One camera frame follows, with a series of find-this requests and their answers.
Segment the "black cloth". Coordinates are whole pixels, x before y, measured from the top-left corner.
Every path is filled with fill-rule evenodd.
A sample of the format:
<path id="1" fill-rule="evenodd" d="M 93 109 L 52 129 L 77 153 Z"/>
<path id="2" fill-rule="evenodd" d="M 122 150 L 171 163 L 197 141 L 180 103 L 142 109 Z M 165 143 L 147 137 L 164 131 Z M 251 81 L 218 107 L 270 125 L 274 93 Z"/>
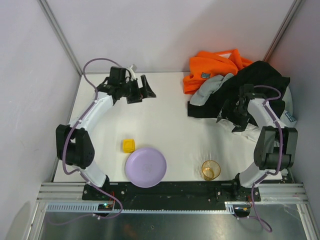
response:
<path id="1" fill-rule="evenodd" d="M 226 100 L 232 101 L 235 109 L 239 100 L 240 87 L 250 84 L 255 86 L 256 94 L 263 95 L 269 100 L 271 109 L 277 117 L 280 117 L 285 110 L 285 102 L 282 99 L 289 83 L 289 77 L 282 76 L 267 62 L 256 61 L 227 80 L 203 106 L 191 105 L 188 101 L 187 115 L 197 119 L 217 118 Z M 229 119 L 232 123 L 235 120 L 234 109 Z M 249 123 L 258 125 L 252 116 Z"/>

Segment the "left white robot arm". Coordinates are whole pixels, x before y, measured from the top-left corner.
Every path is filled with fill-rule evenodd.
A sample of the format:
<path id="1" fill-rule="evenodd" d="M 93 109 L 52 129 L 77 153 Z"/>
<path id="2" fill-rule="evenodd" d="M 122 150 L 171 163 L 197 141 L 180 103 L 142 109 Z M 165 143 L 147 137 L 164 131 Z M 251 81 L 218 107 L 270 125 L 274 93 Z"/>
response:
<path id="1" fill-rule="evenodd" d="M 90 133 L 103 115 L 121 98 L 126 98 L 128 104 L 134 104 L 142 102 L 143 99 L 156 98 L 156 94 L 147 77 L 142 74 L 138 79 L 132 66 L 113 66 L 109 76 L 94 88 L 88 107 L 67 125 L 60 124 L 56 128 L 57 157 L 62 161 L 66 175 L 73 174 L 67 169 L 67 166 L 71 166 L 87 183 L 99 188 L 105 184 L 107 175 L 95 161 L 95 148 Z"/>

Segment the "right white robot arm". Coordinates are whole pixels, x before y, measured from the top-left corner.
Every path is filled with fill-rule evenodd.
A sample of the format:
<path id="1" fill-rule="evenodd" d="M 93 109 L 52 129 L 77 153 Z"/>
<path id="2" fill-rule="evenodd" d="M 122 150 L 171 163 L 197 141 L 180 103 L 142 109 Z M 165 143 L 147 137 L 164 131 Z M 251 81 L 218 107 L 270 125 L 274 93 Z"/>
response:
<path id="1" fill-rule="evenodd" d="M 241 86 L 238 101 L 227 99 L 217 117 L 218 122 L 233 123 L 234 133 L 243 132 L 250 119 L 254 119 L 260 129 L 253 163 L 231 182 L 231 195 L 236 200 L 253 192 L 267 176 L 276 176 L 281 170 L 292 167 L 295 161 L 297 129 L 283 123 L 271 108 L 271 99 L 257 93 L 256 89 L 252 84 Z"/>

